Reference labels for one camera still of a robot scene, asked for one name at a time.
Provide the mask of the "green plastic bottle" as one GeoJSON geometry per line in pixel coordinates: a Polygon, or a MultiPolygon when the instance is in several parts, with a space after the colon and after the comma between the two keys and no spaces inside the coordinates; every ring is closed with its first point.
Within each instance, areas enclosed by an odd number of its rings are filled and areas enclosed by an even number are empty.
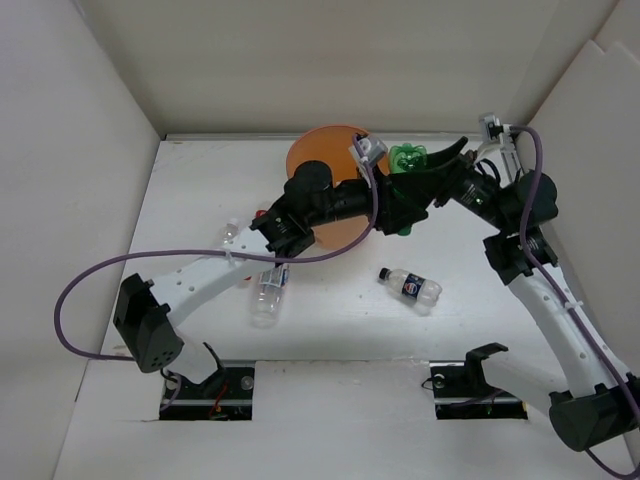
{"type": "MultiPolygon", "coordinates": [[[[427,167],[427,149],[424,145],[404,143],[402,145],[392,146],[389,151],[389,170],[391,174],[407,173],[411,171],[426,170],[427,167]]],[[[400,190],[394,187],[396,198],[401,200],[405,206],[413,206],[408,197],[400,190]]],[[[413,223],[405,225],[397,232],[397,235],[406,237],[411,234],[413,223]]]]}

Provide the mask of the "clear bottle black cap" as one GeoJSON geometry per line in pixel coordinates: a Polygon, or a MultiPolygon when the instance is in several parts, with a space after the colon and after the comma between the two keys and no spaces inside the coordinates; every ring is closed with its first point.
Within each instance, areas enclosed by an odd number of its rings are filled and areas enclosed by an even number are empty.
{"type": "Polygon", "coordinates": [[[382,268],[378,279],[392,297],[423,316],[431,313],[443,291],[437,282],[404,269],[382,268]]]}

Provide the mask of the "clear bottle blue white label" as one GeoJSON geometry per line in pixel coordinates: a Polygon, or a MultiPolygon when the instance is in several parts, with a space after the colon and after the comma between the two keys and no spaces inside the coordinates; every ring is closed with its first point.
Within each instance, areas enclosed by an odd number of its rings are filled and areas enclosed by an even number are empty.
{"type": "Polygon", "coordinates": [[[256,278],[250,306],[254,327],[266,329],[277,324],[289,271],[288,264],[280,264],[256,278]]]}

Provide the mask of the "clear bottle red label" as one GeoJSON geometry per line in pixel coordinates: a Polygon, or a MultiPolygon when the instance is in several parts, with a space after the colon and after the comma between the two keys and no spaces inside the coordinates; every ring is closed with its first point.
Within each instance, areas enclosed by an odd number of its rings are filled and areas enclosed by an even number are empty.
{"type": "Polygon", "coordinates": [[[217,247],[231,253],[228,257],[230,262],[239,261],[242,265],[250,263],[252,266],[260,267],[253,275],[249,275],[237,282],[239,289],[251,288],[255,291],[254,296],[262,296],[262,291],[270,288],[273,263],[247,260],[238,258],[234,253],[249,253],[266,256],[269,252],[266,249],[267,240],[258,230],[251,230],[251,218],[231,218],[221,228],[217,247]]]}

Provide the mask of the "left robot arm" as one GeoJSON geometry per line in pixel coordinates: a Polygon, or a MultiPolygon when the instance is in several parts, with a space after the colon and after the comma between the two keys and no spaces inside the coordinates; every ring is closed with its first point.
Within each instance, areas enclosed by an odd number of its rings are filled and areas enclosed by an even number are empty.
{"type": "Polygon", "coordinates": [[[384,175],[367,164],[356,179],[335,184],[328,165],[307,161],[230,249],[197,252],[191,263],[154,279],[126,277],[114,326],[141,372],[167,369],[199,395],[212,396],[222,387],[224,368],[208,343],[180,333],[191,314],[246,277],[305,262],[302,254],[314,244],[316,226],[364,216],[370,229],[389,235],[426,219],[431,199],[425,184],[418,174],[384,175]]]}

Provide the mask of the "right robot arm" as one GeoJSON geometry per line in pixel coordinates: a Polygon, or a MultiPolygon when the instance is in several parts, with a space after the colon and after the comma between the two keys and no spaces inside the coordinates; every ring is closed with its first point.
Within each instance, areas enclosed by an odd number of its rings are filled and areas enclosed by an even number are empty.
{"type": "Polygon", "coordinates": [[[539,169],[519,173],[507,186],[461,138],[429,154],[404,144],[389,153],[389,188],[402,203],[441,207],[454,200],[498,229],[484,241],[492,269],[534,318],[565,378],[526,370],[508,360],[508,348],[491,343],[469,351],[453,390],[470,403],[502,391],[547,414],[562,442],[577,452],[639,427],[639,379],[614,354],[568,289],[540,225],[555,218],[557,190],[539,169]]]}

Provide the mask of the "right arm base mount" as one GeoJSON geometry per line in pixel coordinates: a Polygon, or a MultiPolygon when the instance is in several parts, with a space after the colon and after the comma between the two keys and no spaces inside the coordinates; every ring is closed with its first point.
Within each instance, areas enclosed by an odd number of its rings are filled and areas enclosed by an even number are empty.
{"type": "Polygon", "coordinates": [[[512,394],[490,386],[482,362],[507,352],[499,343],[468,351],[462,360],[429,362],[429,376],[421,387],[433,395],[438,420],[527,420],[525,404],[512,394]]]}

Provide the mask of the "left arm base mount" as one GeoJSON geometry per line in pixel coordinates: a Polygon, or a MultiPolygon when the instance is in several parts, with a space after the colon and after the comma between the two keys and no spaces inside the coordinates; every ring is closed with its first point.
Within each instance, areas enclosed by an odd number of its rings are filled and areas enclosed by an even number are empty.
{"type": "Polygon", "coordinates": [[[253,415],[255,361],[218,362],[213,381],[197,385],[163,369],[164,391],[159,405],[161,421],[250,421],[253,415]]]}

